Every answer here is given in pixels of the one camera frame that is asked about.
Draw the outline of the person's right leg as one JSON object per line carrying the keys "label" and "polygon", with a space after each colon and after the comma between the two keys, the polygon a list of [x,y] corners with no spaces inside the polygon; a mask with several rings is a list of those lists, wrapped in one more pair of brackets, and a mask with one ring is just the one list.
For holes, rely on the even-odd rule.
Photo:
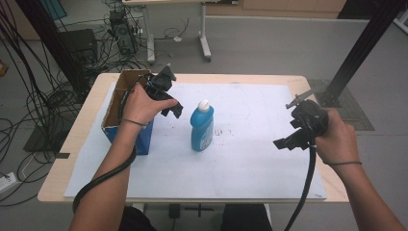
{"label": "person's right leg", "polygon": [[272,231],[264,204],[226,204],[220,231]]}

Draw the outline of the thin black left wristband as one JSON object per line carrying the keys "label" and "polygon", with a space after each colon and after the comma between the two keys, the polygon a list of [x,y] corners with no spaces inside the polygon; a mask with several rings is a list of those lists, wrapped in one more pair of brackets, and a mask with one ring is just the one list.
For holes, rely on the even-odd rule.
{"label": "thin black left wristband", "polygon": [[131,123],[137,124],[138,126],[141,126],[141,127],[147,127],[150,124],[150,122],[140,123],[140,122],[134,121],[132,119],[127,119],[127,118],[121,118],[120,121],[131,122]]}

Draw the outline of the black metal frame post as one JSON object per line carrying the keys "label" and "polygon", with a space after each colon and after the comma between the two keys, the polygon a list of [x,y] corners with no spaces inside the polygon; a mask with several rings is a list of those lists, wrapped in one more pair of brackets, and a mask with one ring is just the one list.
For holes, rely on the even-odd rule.
{"label": "black metal frame post", "polygon": [[332,81],[316,93],[321,107],[339,107],[339,97],[374,46],[388,30],[408,0],[384,0],[356,40]]}
{"label": "black metal frame post", "polygon": [[79,95],[90,91],[80,64],[73,58],[61,39],[54,20],[42,6],[40,0],[15,0],[28,21],[39,35],[67,81]]}

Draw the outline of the person's left hand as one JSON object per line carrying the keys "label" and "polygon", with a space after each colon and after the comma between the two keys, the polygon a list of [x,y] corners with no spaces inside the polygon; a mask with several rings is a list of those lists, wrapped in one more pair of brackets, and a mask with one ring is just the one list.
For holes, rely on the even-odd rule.
{"label": "person's left hand", "polygon": [[177,103],[178,101],[176,99],[153,100],[147,95],[140,84],[136,84],[127,97],[122,118],[147,123],[150,122],[158,112],[169,109]]}

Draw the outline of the black equipment box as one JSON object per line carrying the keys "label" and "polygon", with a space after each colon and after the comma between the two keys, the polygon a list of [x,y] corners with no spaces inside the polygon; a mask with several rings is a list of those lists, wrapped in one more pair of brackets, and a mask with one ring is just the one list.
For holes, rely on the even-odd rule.
{"label": "black equipment box", "polygon": [[97,41],[92,29],[60,32],[68,51],[81,64],[92,64],[97,60]]}

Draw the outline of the blue bottle with white cap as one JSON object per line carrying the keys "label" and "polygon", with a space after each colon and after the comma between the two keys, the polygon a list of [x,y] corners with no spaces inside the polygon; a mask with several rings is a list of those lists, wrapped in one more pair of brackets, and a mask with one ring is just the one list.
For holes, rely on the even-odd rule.
{"label": "blue bottle with white cap", "polygon": [[212,142],[214,130],[214,108],[203,99],[191,115],[191,148],[206,149]]}

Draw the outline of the white table mat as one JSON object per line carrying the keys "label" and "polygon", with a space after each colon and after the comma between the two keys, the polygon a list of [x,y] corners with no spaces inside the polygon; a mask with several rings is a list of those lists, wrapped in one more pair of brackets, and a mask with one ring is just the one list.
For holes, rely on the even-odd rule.
{"label": "white table mat", "polygon": [[[309,153],[279,150],[293,132],[286,85],[176,83],[169,91],[184,107],[180,117],[157,115],[146,155],[131,165],[127,196],[135,200],[298,199]],[[214,107],[211,144],[191,148],[190,118],[206,99]]]}

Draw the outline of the thin black wristband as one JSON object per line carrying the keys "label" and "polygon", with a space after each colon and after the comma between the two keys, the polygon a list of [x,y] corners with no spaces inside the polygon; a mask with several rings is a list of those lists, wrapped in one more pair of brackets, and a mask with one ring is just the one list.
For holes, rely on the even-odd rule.
{"label": "thin black wristband", "polygon": [[127,118],[121,118],[120,121],[131,122],[131,123],[137,124],[138,126],[141,126],[141,127],[147,127],[150,124],[150,122],[140,123],[140,122],[134,121],[132,119],[127,119]]}
{"label": "thin black wristband", "polygon": [[361,166],[362,162],[360,161],[348,161],[348,162],[339,162],[339,163],[326,163],[324,162],[325,165],[328,165],[330,167],[338,167],[338,166],[346,166],[346,165],[358,165]]}

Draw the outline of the person's left leg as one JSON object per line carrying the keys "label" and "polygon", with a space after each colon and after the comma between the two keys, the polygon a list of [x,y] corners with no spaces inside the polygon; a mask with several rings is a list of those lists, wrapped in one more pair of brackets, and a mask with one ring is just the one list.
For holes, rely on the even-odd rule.
{"label": "person's left leg", "polygon": [[123,210],[118,231],[158,231],[139,209],[128,206]]}

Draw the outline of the wooden cabinet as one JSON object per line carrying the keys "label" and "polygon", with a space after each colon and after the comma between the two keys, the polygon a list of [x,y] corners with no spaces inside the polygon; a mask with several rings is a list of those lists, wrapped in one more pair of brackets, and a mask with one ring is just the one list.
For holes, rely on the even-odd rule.
{"label": "wooden cabinet", "polygon": [[347,0],[233,0],[207,3],[207,15],[337,18]]}

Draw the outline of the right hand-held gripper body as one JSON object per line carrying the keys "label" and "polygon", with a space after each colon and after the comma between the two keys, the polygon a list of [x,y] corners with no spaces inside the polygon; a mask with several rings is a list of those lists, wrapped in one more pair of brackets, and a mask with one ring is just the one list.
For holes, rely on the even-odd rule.
{"label": "right hand-held gripper body", "polygon": [[309,96],[319,91],[319,89],[307,90],[297,94],[292,102],[286,105],[289,109],[293,107],[291,126],[302,132],[301,139],[313,144],[315,137],[321,136],[328,126],[328,115],[315,101],[309,99]]}

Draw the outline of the person's right hand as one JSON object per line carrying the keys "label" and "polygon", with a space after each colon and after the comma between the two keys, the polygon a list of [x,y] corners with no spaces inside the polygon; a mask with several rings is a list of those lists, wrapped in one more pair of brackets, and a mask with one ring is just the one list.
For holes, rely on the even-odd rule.
{"label": "person's right hand", "polygon": [[346,124],[337,110],[326,109],[328,128],[315,138],[317,152],[323,162],[360,161],[354,128]]}

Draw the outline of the blue cardboard box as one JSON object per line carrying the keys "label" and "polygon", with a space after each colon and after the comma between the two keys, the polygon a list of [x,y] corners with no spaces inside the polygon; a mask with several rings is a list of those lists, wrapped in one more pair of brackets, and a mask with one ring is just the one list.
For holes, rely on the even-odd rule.
{"label": "blue cardboard box", "polygon": [[[133,88],[134,83],[139,80],[143,85],[146,80],[144,75],[149,74],[148,69],[126,69],[123,70],[115,84],[113,91],[110,93],[110,101],[101,128],[110,142],[113,142],[119,125],[119,120],[122,118],[123,107],[126,102],[125,94]],[[147,155],[149,153],[153,123],[150,123],[145,129],[142,129],[135,141],[137,153],[139,155]]]}

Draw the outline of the thin black right wristband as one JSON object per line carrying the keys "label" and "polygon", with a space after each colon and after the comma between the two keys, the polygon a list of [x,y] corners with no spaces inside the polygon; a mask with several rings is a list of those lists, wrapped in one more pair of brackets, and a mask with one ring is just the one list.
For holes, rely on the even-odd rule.
{"label": "thin black right wristband", "polygon": [[346,165],[358,165],[361,166],[362,162],[360,161],[348,161],[348,162],[339,162],[339,163],[326,163],[324,162],[325,165],[328,165],[330,167],[338,167],[338,166],[346,166]]}

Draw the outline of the black floor base plate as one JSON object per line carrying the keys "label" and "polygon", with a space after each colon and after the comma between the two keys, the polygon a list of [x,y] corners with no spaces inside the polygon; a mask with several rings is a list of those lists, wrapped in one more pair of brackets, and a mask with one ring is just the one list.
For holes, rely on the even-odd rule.
{"label": "black floor base plate", "polygon": [[37,125],[23,146],[27,152],[59,152],[72,127],[71,122],[49,122],[45,126]]}

